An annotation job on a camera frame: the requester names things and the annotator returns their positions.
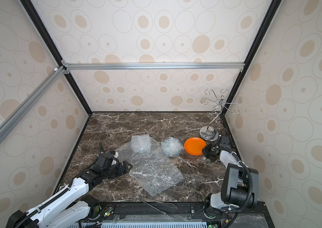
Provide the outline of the orange dinner plate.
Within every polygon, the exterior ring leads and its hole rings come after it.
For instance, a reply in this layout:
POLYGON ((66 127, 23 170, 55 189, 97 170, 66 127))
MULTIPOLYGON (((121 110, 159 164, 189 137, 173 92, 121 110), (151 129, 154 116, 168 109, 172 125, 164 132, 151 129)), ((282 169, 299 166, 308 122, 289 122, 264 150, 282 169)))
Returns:
POLYGON ((193 156, 202 155, 202 149, 206 146, 206 142, 198 137, 192 137, 185 141, 184 149, 185 151, 193 156))

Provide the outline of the bubble wrap around orange plate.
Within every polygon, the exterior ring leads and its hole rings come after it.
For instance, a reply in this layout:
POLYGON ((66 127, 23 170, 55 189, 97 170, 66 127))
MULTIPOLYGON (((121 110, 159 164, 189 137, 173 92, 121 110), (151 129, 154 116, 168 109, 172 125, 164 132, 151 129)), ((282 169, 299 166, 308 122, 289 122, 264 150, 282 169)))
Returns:
POLYGON ((151 150, 147 153, 134 153, 131 142, 116 149, 120 161, 133 165, 129 172, 152 197, 184 180, 184 176, 171 159, 162 151, 161 144, 150 138, 151 150))

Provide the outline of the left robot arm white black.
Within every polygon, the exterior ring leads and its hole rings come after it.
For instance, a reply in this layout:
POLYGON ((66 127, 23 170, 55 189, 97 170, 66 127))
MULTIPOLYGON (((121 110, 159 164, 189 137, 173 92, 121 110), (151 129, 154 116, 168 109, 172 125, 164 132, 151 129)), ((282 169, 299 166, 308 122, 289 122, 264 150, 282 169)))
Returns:
POLYGON ((87 217, 91 211, 91 204, 80 201, 72 208, 68 208, 78 198, 86 195, 105 179, 111 180, 128 174, 133 165, 127 161, 120 162, 116 151, 100 152, 94 162, 72 179, 69 185, 58 193, 22 212, 13 213, 7 228, 59 228, 87 217))

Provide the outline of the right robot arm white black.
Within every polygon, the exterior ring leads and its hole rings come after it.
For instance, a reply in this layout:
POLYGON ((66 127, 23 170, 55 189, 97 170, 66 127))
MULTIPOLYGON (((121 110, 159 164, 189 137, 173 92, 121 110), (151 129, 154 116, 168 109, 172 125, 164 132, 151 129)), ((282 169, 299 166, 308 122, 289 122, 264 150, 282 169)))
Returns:
POLYGON ((242 212, 256 208, 259 173, 239 158, 230 145, 230 138, 219 135, 202 149, 202 153, 211 162, 222 162, 226 168, 220 192, 205 198, 205 215, 212 218, 220 211, 242 212))

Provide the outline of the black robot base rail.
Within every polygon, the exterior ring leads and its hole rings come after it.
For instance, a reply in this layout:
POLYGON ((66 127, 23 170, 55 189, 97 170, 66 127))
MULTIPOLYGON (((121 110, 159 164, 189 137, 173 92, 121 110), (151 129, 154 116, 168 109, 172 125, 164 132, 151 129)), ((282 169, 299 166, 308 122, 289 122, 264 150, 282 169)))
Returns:
POLYGON ((79 201, 53 216, 51 209, 32 217, 38 228, 271 228, 264 211, 235 215, 218 211, 207 217, 202 203, 171 205, 79 201))

